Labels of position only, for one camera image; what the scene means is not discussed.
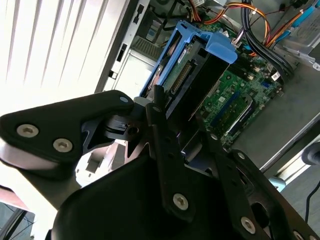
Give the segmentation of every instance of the green circuit board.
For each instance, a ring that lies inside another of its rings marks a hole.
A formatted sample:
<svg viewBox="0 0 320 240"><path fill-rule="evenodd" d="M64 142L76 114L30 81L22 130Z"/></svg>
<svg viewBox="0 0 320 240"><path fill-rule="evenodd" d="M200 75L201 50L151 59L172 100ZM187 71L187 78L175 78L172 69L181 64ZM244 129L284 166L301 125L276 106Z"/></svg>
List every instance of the green circuit board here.
<svg viewBox="0 0 320 240"><path fill-rule="evenodd" d="M220 22L198 24L197 27L207 32L223 32L231 40L236 37L230 28ZM272 71L262 58L250 57L244 45L245 40L237 46L238 63L236 61L229 66L200 106L200 114L207 130L216 134L225 147L232 145L272 98L283 94L281 84L271 78L275 70ZM249 109L245 97L252 100ZM239 122L239 117L243 114L247 115L243 117L243 122ZM237 120L238 125L229 132Z"/></svg>

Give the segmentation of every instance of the black cable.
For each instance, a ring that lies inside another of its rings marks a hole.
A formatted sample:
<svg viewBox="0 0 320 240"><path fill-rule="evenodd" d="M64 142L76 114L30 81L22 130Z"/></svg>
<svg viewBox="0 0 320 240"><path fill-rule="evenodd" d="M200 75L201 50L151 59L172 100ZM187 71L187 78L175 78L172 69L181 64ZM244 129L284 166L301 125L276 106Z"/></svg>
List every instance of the black cable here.
<svg viewBox="0 0 320 240"><path fill-rule="evenodd" d="M242 3L250 4L251 0L242 0ZM277 53L260 43L252 33L249 17L250 12L251 10L247 8L241 8L241 22L248 45L255 53L270 62L275 67L275 69L280 73L283 81L292 78L294 75L294 70L291 65Z"/></svg>
<svg viewBox="0 0 320 240"><path fill-rule="evenodd" d="M306 198L306 204L305 204L305 222L308 223L309 220L309 212L310 212L310 199L311 197L318 191L318 189L320 188L320 181L318 182L318 184L315 186L315 188L312 190L312 192L310 192L310 194L308 195L308 197Z"/></svg>

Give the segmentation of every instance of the cable bundle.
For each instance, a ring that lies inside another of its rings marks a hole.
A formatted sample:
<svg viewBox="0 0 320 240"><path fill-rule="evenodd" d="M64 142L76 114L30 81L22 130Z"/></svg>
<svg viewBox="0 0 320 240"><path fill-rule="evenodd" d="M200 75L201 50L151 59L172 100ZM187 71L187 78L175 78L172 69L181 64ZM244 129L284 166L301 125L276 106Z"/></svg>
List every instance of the cable bundle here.
<svg viewBox="0 0 320 240"><path fill-rule="evenodd" d="M250 4L250 1L251 0L242 0L242 3ZM251 10L248 8L241 9L241 22L248 45L253 52L274 66L274 68L280 73L283 81L292 78L294 75L294 69L291 65L283 57L260 43L252 33L250 26L250 11Z"/></svg>

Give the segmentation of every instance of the white label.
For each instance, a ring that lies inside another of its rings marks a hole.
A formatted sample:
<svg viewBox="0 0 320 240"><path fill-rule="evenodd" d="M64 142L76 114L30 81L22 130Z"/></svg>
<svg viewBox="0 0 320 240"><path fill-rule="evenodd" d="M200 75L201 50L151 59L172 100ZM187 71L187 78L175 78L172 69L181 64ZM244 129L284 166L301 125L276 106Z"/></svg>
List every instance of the white label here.
<svg viewBox="0 0 320 240"><path fill-rule="evenodd" d="M205 3L205 0L192 0L192 2L195 7L199 7Z"/></svg>
<svg viewBox="0 0 320 240"><path fill-rule="evenodd" d="M219 98L219 101L222 102L222 103L223 103L225 100L226 100L226 99L225 99L223 96L221 96L221 97Z"/></svg>
<svg viewBox="0 0 320 240"><path fill-rule="evenodd" d="M276 72L275 74L273 74L271 76L271 78L273 79L273 81L276 81L278 78L280 78L280 73L279 72Z"/></svg>
<svg viewBox="0 0 320 240"><path fill-rule="evenodd" d="M181 62L181 60L184 58L184 56L186 55L187 53L187 49L184 49L183 52L181 53L181 56L179 57L178 59L178 64Z"/></svg>

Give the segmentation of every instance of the bolt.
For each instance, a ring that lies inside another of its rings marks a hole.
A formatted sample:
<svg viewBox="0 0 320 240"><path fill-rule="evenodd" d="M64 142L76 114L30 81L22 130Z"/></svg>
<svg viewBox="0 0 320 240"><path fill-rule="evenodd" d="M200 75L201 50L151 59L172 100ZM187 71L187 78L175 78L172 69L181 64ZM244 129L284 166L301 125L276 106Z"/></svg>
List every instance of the bolt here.
<svg viewBox="0 0 320 240"><path fill-rule="evenodd" d="M256 227L249 218L243 216L241 218L241 224L244 227L244 229L247 230L247 232L249 232L250 234L256 233Z"/></svg>
<svg viewBox="0 0 320 240"><path fill-rule="evenodd" d="M304 238L297 231L293 231L293 234L297 240L304 240Z"/></svg>
<svg viewBox="0 0 320 240"><path fill-rule="evenodd" d="M316 70L320 70L320 65L315 62L315 63L313 64L313 68L316 69Z"/></svg>
<svg viewBox="0 0 320 240"><path fill-rule="evenodd" d="M245 155L243 155L241 152L238 152L238 156L239 156L241 159L245 159Z"/></svg>
<svg viewBox="0 0 320 240"><path fill-rule="evenodd" d="M22 124L17 127L16 132L24 138L33 138L38 135L39 130L31 124Z"/></svg>
<svg viewBox="0 0 320 240"><path fill-rule="evenodd" d="M159 113L161 112L161 109L158 108L157 106L154 106L153 109L156 110L156 111L159 112Z"/></svg>
<svg viewBox="0 0 320 240"><path fill-rule="evenodd" d="M121 96L121 97L120 97L120 100L121 100L122 102L125 102L125 103L129 102L129 100L126 99L124 96Z"/></svg>
<svg viewBox="0 0 320 240"><path fill-rule="evenodd" d="M213 133L211 133L211 137L212 137L214 140L218 140L217 136L214 135Z"/></svg>
<svg viewBox="0 0 320 240"><path fill-rule="evenodd" d="M189 207L188 200L180 193L173 195L173 203L182 211L187 210Z"/></svg>
<svg viewBox="0 0 320 240"><path fill-rule="evenodd" d="M60 153L68 153L72 150L72 142L65 138L58 138L53 142L53 147Z"/></svg>

